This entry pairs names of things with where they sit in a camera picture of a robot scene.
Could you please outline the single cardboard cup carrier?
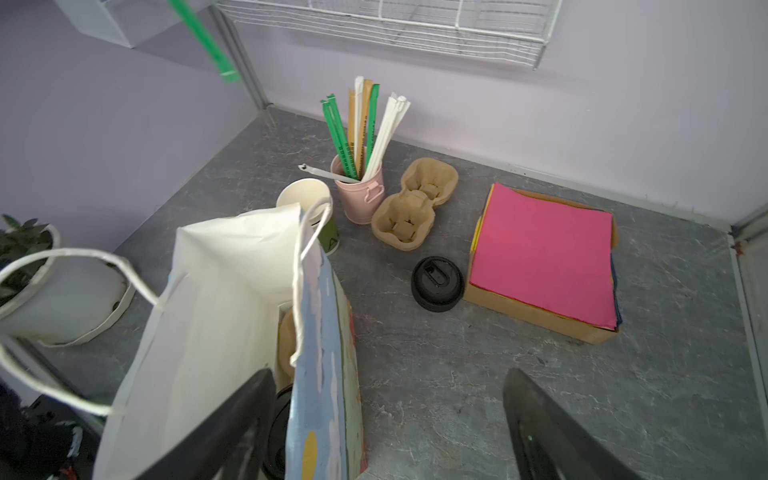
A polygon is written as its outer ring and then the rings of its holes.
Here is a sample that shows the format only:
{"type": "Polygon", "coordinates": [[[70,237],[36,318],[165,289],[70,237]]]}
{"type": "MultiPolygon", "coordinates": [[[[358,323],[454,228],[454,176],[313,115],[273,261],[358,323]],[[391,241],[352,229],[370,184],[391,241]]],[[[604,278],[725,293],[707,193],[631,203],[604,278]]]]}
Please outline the single cardboard cup carrier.
{"type": "Polygon", "coordinates": [[[297,349],[296,330],[293,311],[289,309],[280,319],[278,327],[278,364],[281,370],[290,378],[295,376],[295,368],[290,363],[297,349]]]}

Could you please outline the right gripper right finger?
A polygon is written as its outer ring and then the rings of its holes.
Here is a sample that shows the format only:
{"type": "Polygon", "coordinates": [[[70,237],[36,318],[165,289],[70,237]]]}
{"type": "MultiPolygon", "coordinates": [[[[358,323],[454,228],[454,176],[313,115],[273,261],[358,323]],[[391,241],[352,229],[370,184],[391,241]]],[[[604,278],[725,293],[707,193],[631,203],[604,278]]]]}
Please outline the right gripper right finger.
{"type": "Polygon", "coordinates": [[[503,406],[522,479],[637,479],[519,368],[503,387],[503,406]]]}

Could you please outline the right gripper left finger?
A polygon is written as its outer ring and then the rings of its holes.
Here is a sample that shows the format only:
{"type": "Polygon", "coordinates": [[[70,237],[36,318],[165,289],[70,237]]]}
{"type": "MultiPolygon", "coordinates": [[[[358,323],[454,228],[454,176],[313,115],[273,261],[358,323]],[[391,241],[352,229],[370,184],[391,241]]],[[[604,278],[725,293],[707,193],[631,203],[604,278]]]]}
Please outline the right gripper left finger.
{"type": "Polygon", "coordinates": [[[276,401],[269,368],[257,371],[141,479],[256,479],[276,401]]]}

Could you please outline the black coffee cup lid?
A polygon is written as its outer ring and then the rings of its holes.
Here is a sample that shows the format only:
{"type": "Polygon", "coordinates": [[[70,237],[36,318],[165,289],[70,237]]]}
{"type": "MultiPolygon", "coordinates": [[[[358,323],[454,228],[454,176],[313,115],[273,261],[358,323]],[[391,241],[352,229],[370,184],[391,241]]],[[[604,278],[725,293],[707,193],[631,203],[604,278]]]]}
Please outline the black coffee cup lid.
{"type": "Polygon", "coordinates": [[[283,388],[276,397],[275,411],[267,441],[262,471],[267,479],[283,480],[286,472],[286,438],[290,418],[292,385],[283,388]]]}

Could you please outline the green straw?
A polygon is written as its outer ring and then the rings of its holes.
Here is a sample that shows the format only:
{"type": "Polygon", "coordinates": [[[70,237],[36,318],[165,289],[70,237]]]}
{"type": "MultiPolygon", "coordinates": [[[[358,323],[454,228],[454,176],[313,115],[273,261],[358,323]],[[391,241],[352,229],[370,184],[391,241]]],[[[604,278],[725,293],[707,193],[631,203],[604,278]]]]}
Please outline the green straw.
{"type": "Polygon", "coordinates": [[[205,50],[216,66],[220,77],[225,82],[239,82],[241,80],[239,72],[189,4],[185,0],[169,0],[168,3],[205,50]]]}

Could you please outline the painted paper gift bag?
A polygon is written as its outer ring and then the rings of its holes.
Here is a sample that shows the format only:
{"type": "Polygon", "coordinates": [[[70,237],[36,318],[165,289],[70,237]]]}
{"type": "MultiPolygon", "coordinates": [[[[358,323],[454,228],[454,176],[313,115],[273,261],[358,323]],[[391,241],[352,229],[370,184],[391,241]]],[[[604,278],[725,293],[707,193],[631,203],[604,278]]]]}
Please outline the painted paper gift bag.
{"type": "Polygon", "coordinates": [[[118,266],[152,311],[114,400],[93,403],[49,386],[10,356],[2,366],[29,388],[105,419],[97,479],[139,479],[257,371],[292,385],[286,438],[289,479],[355,479],[365,442],[349,301],[319,243],[328,199],[180,228],[165,290],[100,250],[64,248],[118,266]],[[278,364],[278,327],[291,309],[297,349],[290,379],[278,364]]]}

